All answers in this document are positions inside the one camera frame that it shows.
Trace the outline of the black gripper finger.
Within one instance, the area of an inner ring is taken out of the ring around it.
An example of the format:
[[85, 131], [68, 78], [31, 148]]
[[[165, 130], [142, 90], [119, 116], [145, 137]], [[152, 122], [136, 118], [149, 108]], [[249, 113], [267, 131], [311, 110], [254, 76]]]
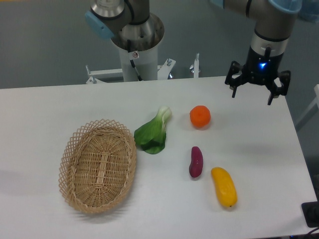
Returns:
[[[276, 79], [279, 79], [280, 85], [278, 86], [275, 82]], [[275, 79], [272, 79], [267, 84], [267, 89], [270, 91], [267, 105], [271, 105], [273, 99], [278, 98], [279, 96], [286, 96], [288, 93], [289, 85], [291, 81], [291, 71], [282, 71], [277, 74]]]
[[243, 66], [237, 61], [232, 61], [229, 71], [225, 78], [225, 84], [232, 90], [232, 98], [235, 98], [237, 88], [245, 84], [243, 74], [237, 75], [242, 72]]

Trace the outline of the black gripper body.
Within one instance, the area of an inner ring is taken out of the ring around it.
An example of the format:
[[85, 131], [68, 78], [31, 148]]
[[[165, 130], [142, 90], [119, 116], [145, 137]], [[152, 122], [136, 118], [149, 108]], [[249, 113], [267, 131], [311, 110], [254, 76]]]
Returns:
[[278, 68], [283, 54], [277, 56], [261, 55], [249, 48], [245, 65], [242, 68], [242, 83], [260, 86], [273, 86], [278, 76]]

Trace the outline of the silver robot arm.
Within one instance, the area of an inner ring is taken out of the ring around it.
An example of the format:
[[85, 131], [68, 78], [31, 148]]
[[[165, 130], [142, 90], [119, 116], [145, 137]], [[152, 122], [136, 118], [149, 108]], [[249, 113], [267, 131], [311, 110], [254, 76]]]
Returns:
[[[278, 68], [298, 16], [318, 8], [318, 2], [303, 0], [216, 0], [214, 4], [233, 10], [256, 22], [246, 63], [231, 63], [225, 84], [232, 91], [246, 83], [265, 86], [269, 100], [285, 96], [291, 73]], [[147, 0], [93, 0], [85, 13], [90, 28], [103, 39], [110, 39], [123, 53], [125, 81], [155, 80], [156, 57], [143, 53], [156, 49], [162, 41], [162, 21], [150, 12]]]

